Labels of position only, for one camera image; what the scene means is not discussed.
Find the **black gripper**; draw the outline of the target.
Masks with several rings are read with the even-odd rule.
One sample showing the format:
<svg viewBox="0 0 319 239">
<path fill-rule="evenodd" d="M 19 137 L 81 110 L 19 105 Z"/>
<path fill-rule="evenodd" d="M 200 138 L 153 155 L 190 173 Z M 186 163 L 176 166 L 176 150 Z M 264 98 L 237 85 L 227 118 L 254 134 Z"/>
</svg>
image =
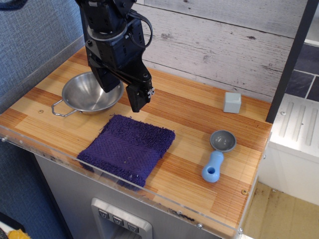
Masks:
<svg viewBox="0 0 319 239">
<path fill-rule="evenodd" d="M 149 46 L 145 43 L 143 19 L 128 18 L 111 29 L 107 22 L 97 22 L 86 27 L 88 63 L 97 82 L 108 93 L 125 82 L 132 111 L 138 113 L 151 101 L 155 89 L 142 55 Z"/>
</svg>

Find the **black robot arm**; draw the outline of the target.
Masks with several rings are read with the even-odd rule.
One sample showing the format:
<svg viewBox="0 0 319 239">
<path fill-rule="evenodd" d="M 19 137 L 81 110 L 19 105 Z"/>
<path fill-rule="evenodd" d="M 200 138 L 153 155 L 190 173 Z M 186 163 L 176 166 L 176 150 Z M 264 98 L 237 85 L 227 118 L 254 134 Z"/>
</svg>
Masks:
<svg viewBox="0 0 319 239">
<path fill-rule="evenodd" d="M 78 0 L 83 14 L 83 32 L 88 65 L 106 92 L 120 82 L 132 111 L 137 113 L 154 94 L 152 77 L 142 61 L 150 45 L 144 38 L 142 22 L 150 21 L 132 9 L 133 0 Z"/>
</svg>

